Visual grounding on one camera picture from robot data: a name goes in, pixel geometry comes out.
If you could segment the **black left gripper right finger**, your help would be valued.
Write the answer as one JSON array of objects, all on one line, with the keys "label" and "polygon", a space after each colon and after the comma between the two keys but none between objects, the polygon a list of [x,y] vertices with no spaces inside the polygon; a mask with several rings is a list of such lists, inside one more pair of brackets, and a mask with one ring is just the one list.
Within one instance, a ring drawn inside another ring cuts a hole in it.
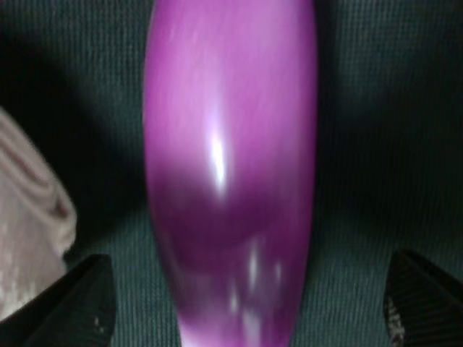
[{"label": "black left gripper right finger", "polygon": [[392,346],[461,346],[462,282],[416,252],[394,252],[383,295]]}]

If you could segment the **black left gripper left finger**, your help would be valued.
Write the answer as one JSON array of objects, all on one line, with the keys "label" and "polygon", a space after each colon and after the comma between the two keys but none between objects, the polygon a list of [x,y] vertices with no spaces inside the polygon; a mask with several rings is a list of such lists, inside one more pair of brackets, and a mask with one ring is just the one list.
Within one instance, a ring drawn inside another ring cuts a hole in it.
[{"label": "black left gripper left finger", "polygon": [[111,258],[92,254],[13,314],[13,345],[109,346],[115,321]]}]

